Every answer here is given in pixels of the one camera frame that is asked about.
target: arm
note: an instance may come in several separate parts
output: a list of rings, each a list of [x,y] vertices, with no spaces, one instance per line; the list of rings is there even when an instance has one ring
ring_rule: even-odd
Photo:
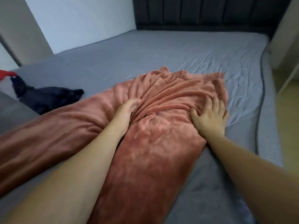
[[[227,139],[222,101],[207,97],[202,115],[191,117],[261,223],[299,223],[299,178]]]
[[[38,185],[5,224],[86,223],[138,102],[130,99],[124,103],[99,136]]]

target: forearm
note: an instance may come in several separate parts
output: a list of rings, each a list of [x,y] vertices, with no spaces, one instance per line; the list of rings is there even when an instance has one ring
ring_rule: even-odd
[[[224,136],[207,139],[253,215],[261,223],[299,221],[299,181]]]
[[[38,185],[6,223],[86,223],[121,136],[117,127],[108,125]]]

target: bed frame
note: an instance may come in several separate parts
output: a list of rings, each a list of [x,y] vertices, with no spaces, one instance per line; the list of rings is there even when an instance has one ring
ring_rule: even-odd
[[[242,31],[273,36],[290,0],[133,0],[138,30]]]

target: velvet blanket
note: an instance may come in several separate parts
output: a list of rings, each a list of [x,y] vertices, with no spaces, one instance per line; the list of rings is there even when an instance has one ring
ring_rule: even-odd
[[[0,137],[0,196],[76,154],[140,98],[88,223],[162,223],[206,144],[189,114],[206,95],[227,103],[222,73],[162,67],[46,113]]]

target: gray fitted sheet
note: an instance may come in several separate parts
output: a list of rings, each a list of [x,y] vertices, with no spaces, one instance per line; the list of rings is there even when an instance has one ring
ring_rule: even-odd
[[[257,33],[129,31],[23,66],[34,87],[82,88],[84,98],[165,65],[192,74],[224,72],[230,119],[226,136],[282,166],[268,38]],[[51,170],[0,200],[0,218]],[[165,223],[253,223],[217,158],[204,149]]]

